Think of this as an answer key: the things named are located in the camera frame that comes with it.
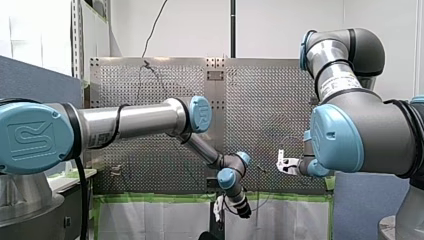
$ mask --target black cable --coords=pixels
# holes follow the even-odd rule
[[[309,30],[307,33],[306,33],[306,35],[305,35],[305,38],[303,39],[303,42],[300,44],[300,46],[302,46],[303,47],[303,53],[301,54],[301,61],[300,61],[300,64],[301,65],[303,65],[303,66],[301,66],[302,68],[304,68],[304,69],[306,69],[307,71],[308,71],[308,73],[309,73],[309,75],[312,77],[312,79],[314,78],[314,76],[313,76],[313,74],[312,74],[312,72],[311,72],[311,70],[309,70],[309,68],[308,68],[308,58],[306,57],[306,55],[307,55],[307,53],[308,53],[308,51],[307,51],[307,49],[306,49],[306,44],[308,43],[308,40],[309,40],[309,37],[312,35],[312,34],[314,34],[314,33],[316,33],[317,31],[315,31],[315,30]]]
[[[88,184],[85,177],[83,162],[80,157],[75,158],[75,163],[78,169],[78,176],[81,183],[81,202],[82,202],[82,222],[80,239],[87,238],[88,218],[89,218],[89,200],[88,200]]]
[[[26,99],[26,98],[5,98],[5,99],[0,99],[0,106],[6,105],[9,103],[21,103],[21,102],[40,103],[38,101],[35,101],[32,99]]]
[[[144,46],[144,52],[143,52],[143,55],[141,56],[142,58],[144,58],[144,55],[146,55],[147,47],[149,46],[149,41],[150,41],[150,39],[151,39],[151,38],[152,38],[152,36],[153,36],[153,33],[154,33],[154,31],[155,31],[155,28],[156,28],[156,24],[158,23],[158,20],[159,20],[159,18],[160,18],[160,15],[162,14],[162,11],[163,11],[163,9],[165,8],[165,5],[166,5],[166,3],[167,3],[167,2],[168,2],[168,0],[165,0],[165,1],[163,2],[162,7],[160,8],[159,14],[158,14],[158,16],[156,17],[155,22],[153,23],[152,31],[150,32],[150,35],[149,35],[149,37],[148,37],[148,38],[147,38],[147,40],[146,40],[146,45]]]
[[[233,210],[231,210],[231,208],[230,208],[230,207],[228,207],[227,202],[225,201],[225,198],[227,197],[227,195],[226,195],[226,194],[224,194],[224,195],[222,195],[222,196],[223,196],[223,200],[222,200],[222,201],[224,201],[224,204],[225,204],[225,207],[227,207],[227,210],[228,210],[230,213],[232,213],[232,214],[234,214],[234,215],[238,216],[238,215],[239,215],[238,213],[233,212]]]
[[[117,114],[116,114],[116,120],[115,120],[115,130],[113,132],[112,137],[109,139],[109,141],[107,141],[102,146],[92,147],[90,149],[102,149],[102,148],[109,146],[110,144],[112,144],[115,141],[116,137],[119,134],[119,127],[120,127],[120,121],[121,121],[121,111],[122,111],[122,109],[124,109],[124,107],[128,107],[128,106],[129,106],[128,104],[122,104],[121,106],[118,107]]]
[[[394,104],[400,109],[414,136],[415,159],[412,163],[412,166],[405,174],[397,175],[400,178],[410,178],[423,166],[424,163],[424,122],[419,113],[417,113],[417,111],[412,108],[406,101],[389,100],[385,101],[384,103]]]
[[[271,192],[269,192],[268,193],[268,196],[266,197],[266,199],[265,199],[265,201],[263,201],[259,206],[257,206],[255,209],[252,209],[252,212],[254,212],[254,211],[257,211],[257,210],[259,210],[259,208],[261,208],[262,206],[264,206],[267,202],[268,202],[268,200],[269,200],[269,198],[271,197]]]

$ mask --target light blue joint cap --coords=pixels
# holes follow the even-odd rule
[[[308,165],[308,174],[314,177],[325,177],[330,174],[330,170],[323,167],[318,160],[312,160]]]
[[[224,168],[218,172],[218,183],[219,186],[226,190],[230,189],[236,183],[236,173],[231,168]]]
[[[325,168],[357,172],[364,163],[364,146],[352,119],[339,107],[316,107],[311,118],[315,157]]]
[[[415,96],[411,99],[411,103],[424,103],[424,95]]]
[[[237,152],[237,155],[239,155],[239,157],[244,161],[244,163],[246,163],[246,165],[249,165],[250,160],[252,160],[249,154],[245,152]]]
[[[205,97],[192,97],[189,113],[190,124],[193,132],[203,133],[209,129],[209,126],[212,122],[212,108],[209,104],[209,101]]]
[[[43,172],[63,161],[73,144],[67,117],[53,108],[35,103],[0,107],[0,172]]]
[[[303,133],[303,141],[306,142],[306,141],[309,141],[311,139],[312,139],[311,131],[310,130],[305,131],[305,133]]]

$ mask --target robotic arm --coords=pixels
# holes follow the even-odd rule
[[[410,178],[411,188],[396,216],[396,239],[424,239],[424,98],[383,102],[371,89],[384,68],[379,39],[364,29],[309,32],[300,65],[315,80],[321,100],[305,132],[302,175],[330,170]]]
[[[23,221],[19,219],[39,212],[43,208],[40,202],[51,205],[59,201],[43,171],[79,157],[84,150],[158,133],[178,138],[201,156],[208,167],[221,170],[220,186],[240,217],[250,217],[250,207],[240,184],[250,157],[242,152],[223,155],[196,135],[208,130],[211,118],[209,102],[199,96],[171,98],[149,106],[94,109],[0,99],[0,232],[5,229],[4,222],[9,228],[12,220]],[[36,187],[28,188],[33,183],[37,183]],[[10,200],[17,197],[22,201]]]

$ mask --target wire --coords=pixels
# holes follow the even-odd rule
[[[414,135],[415,140],[415,159],[412,163],[411,168],[402,175],[397,175],[400,178],[410,178],[415,173],[417,173],[418,170],[423,166],[424,163],[424,123],[423,119],[419,115],[419,113],[416,112],[416,110],[411,107],[408,102],[406,101],[400,101],[400,100],[389,100],[384,102],[385,104],[394,104],[397,106],[402,114],[404,115],[409,128],[412,131],[412,134]]]
[[[88,229],[88,215],[89,215],[89,202],[88,202],[88,184],[85,178],[85,171],[82,160],[80,157],[75,158],[75,163],[78,169],[78,176],[81,183],[81,205],[82,205],[82,222],[81,222],[81,235],[80,239],[85,240],[87,238]]]
[[[158,14],[158,16],[156,17],[155,22],[153,23],[152,31],[150,32],[150,35],[149,35],[149,37],[148,37],[148,38],[147,38],[147,40],[146,40],[146,45],[144,46],[144,52],[143,52],[143,55],[141,56],[142,58],[144,58],[144,55],[146,55],[147,47],[149,46],[149,41],[150,41],[150,39],[151,39],[151,38],[152,38],[152,36],[153,36],[153,33],[154,33],[154,31],[155,31],[155,28],[156,28],[156,24],[158,23],[158,20],[159,20],[159,18],[160,18],[160,15],[162,14],[162,11],[163,11],[163,9],[165,8],[165,5],[166,5],[166,3],[167,3],[167,2],[168,2],[168,0],[165,0],[165,1],[163,2],[162,7],[160,8],[159,14]]]
[[[153,75],[156,77],[156,80],[161,84],[161,87],[163,89],[163,91],[165,92],[165,98],[168,98],[168,90],[165,87],[165,83],[163,82],[162,78],[159,76],[159,69],[154,69],[153,67],[150,66],[150,63],[147,60],[144,60],[144,65],[142,65],[140,67],[140,71],[138,73],[138,90],[137,90],[137,96],[135,98],[134,101],[134,105],[138,103],[138,101],[140,100],[140,96],[141,96],[141,84],[142,84],[142,79],[141,79],[141,71],[143,70],[143,68],[150,70]]]
[[[260,170],[261,170],[261,172],[262,173],[264,173],[264,174],[269,174],[269,172],[268,171],[266,171],[265,169],[263,169],[261,166],[257,166]],[[270,197],[271,197],[271,195],[273,195],[272,193],[271,193],[271,191],[268,193],[268,196],[267,196],[267,198],[265,199],[265,201],[263,201],[260,205],[258,205],[256,208],[254,208],[254,209],[252,209],[251,211],[252,212],[254,212],[254,211],[258,211],[261,207],[263,207],[267,202],[268,202],[268,200],[270,199]],[[239,215],[238,213],[236,213],[236,212],[234,212],[234,211],[232,211],[230,208],[229,208],[229,206],[228,206],[228,204],[227,204],[227,202],[225,201],[225,198],[226,198],[226,194],[224,193],[223,194],[223,197],[224,197],[224,204],[225,204],[225,207],[227,207],[225,210],[227,210],[228,212],[230,212],[231,214],[233,214],[233,215]]]
[[[116,137],[119,134],[119,127],[120,127],[120,121],[121,121],[121,111],[122,111],[122,109],[124,109],[124,107],[128,107],[128,106],[130,106],[130,105],[122,104],[121,106],[118,107],[116,119],[115,119],[115,130],[113,132],[112,137],[109,139],[109,141],[107,141],[105,144],[103,144],[99,147],[92,147],[90,149],[102,149],[102,148],[108,147],[110,144],[112,144],[115,141]]]
[[[40,103],[38,101],[26,99],[26,98],[6,98],[6,99],[0,99],[0,106],[6,105],[9,103],[21,103],[21,102]]]
[[[267,197],[266,197],[266,199],[265,199],[265,201],[263,201],[263,202],[262,202],[259,206],[257,206],[255,209],[252,209],[252,212],[257,211],[257,210],[259,210],[259,208],[261,208],[262,206],[264,206],[264,205],[268,202],[268,200],[270,199],[271,195],[272,195],[272,193],[271,193],[271,192],[269,192],[269,193],[268,193],[268,196],[267,196]]]

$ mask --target perforated metal panel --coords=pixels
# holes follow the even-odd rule
[[[93,59],[92,93],[98,94],[98,99],[92,98],[92,105],[149,105],[170,97],[203,95],[204,60],[147,61],[150,66],[141,59]],[[104,169],[95,181],[97,193],[191,193],[205,189],[201,160],[165,134],[112,144],[99,154]],[[119,165],[121,175],[112,176],[111,168]]]
[[[243,180],[247,189],[325,192],[323,180],[284,176],[275,165],[280,148],[286,156],[302,154],[302,136],[312,109],[308,102],[314,95],[313,81],[298,69],[297,60],[225,59],[225,67],[222,62],[219,68],[218,62],[211,68],[210,59],[147,61],[153,71],[141,59],[93,59],[92,107],[206,95],[214,107],[211,129],[224,132],[210,134],[219,138],[213,145],[223,145],[225,153],[246,151],[253,157]],[[224,79],[208,79],[213,69],[222,71]],[[205,165],[166,135],[116,143],[92,157],[104,165],[95,181],[97,193],[206,191]],[[111,176],[111,168],[118,165],[121,175]]]
[[[308,73],[300,71],[297,60],[229,59],[226,66],[224,145],[227,152],[251,155],[244,185],[260,191],[325,192],[323,180],[283,175],[276,168],[279,149],[286,157],[302,155],[314,96]]]

